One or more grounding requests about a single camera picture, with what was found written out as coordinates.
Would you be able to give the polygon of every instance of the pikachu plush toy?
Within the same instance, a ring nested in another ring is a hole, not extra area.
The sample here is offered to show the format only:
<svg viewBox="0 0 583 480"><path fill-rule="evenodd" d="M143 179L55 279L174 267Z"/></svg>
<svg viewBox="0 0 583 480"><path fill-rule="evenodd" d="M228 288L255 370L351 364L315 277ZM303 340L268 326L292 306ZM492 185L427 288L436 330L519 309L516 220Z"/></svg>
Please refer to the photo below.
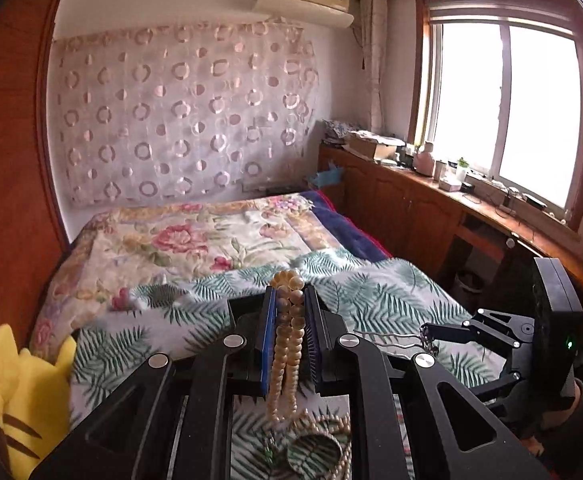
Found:
<svg viewBox="0 0 583 480"><path fill-rule="evenodd" d="M55 365L23 348L0 326L0 457L15 480L31 471L69 432L69 375L76 342L68 337Z"/></svg>

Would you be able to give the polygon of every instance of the cardboard box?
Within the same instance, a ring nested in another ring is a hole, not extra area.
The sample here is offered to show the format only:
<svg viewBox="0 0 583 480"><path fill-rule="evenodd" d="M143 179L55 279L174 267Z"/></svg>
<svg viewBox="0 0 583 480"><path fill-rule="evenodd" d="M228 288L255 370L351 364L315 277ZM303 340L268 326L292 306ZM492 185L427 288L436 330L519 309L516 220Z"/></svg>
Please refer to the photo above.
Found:
<svg viewBox="0 0 583 480"><path fill-rule="evenodd" d="M347 144L352 150L372 159L390 158L404 142L394 137L382 137L370 132L351 134Z"/></svg>

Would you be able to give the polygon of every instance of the wooden window frame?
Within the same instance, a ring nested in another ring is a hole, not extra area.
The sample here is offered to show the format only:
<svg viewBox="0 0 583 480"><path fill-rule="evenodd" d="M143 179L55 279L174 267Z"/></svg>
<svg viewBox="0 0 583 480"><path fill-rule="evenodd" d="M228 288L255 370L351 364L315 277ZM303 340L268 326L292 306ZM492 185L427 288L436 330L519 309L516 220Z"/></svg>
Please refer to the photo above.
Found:
<svg viewBox="0 0 583 480"><path fill-rule="evenodd" d="M576 51L578 55L578 64L581 72L582 83L582 98L583 98L583 10L575 0L540 0L549 2L556 7L566 9L569 12L569 18L573 25L572 31L574 33L573 40L576 44ZM427 0L415 0L416 6L416 63L414 74L414 97L412 100L411 120L409 123L409 131L407 134L407 142L411 144L421 144L427 138L426 131L428 119L431 116L431 103L434 96L431 92L431 74L433 70L434 60L434 46L433 38L435 32L433 25L429 22L429 11L427 7ZM423 105L421 105L421 96L425 95L427 98ZM575 189L572 200L571 217L567 221L567 226L573 230L578 231L581 221L583 219L583 100L581 104L581 128L579 133L579 151L582 156L578 157L574 167L574 177L578 177L578 182L572 185Z"/></svg>

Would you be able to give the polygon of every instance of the headboard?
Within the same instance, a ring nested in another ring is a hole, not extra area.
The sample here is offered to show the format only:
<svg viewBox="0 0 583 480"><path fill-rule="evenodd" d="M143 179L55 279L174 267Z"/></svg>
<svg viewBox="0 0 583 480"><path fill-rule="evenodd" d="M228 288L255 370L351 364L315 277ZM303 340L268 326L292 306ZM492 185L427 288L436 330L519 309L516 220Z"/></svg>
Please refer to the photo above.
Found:
<svg viewBox="0 0 583 480"><path fill-rule="evenodd" d="M0 7L0 324L28 342L68 249L47 156L47 61L59 0Z"/></svg>

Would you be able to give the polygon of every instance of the person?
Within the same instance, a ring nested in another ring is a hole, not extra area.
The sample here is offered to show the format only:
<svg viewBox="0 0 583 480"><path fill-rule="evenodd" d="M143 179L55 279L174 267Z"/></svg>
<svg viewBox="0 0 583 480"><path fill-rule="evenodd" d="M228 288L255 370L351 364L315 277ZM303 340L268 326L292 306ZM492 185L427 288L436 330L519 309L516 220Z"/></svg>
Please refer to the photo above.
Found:
<svg viewBox="0 0 583 480"><path fill-rule="evenodd" d="M560 480L583 480L583 382L568 410L545 412L540 431L523 444Z"/></svg>

